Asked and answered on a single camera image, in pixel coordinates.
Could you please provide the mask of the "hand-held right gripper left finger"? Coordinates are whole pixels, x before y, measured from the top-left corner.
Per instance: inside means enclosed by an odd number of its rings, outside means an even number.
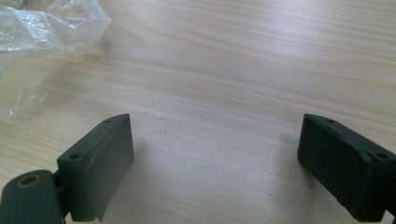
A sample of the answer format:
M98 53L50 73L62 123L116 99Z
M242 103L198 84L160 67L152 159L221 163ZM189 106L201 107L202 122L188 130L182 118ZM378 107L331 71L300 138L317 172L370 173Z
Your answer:
M72 194L71 218L101 219L134 160L128 114L99 123L58 159L59 175Z

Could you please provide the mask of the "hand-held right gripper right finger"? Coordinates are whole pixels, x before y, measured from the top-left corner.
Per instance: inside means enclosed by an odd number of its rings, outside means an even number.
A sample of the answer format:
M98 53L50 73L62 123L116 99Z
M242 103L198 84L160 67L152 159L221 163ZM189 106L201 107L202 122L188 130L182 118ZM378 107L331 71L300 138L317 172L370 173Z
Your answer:
M396 221L396 154L343 124L304 115L298 161L359 222Z

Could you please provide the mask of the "clear plastic bag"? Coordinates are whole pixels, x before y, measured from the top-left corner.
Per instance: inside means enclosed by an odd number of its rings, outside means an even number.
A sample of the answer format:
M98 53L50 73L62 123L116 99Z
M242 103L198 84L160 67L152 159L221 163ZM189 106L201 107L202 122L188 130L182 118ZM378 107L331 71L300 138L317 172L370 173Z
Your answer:
M0 0L0 121L38 112L53 58L88 52L110 22L98 0Z

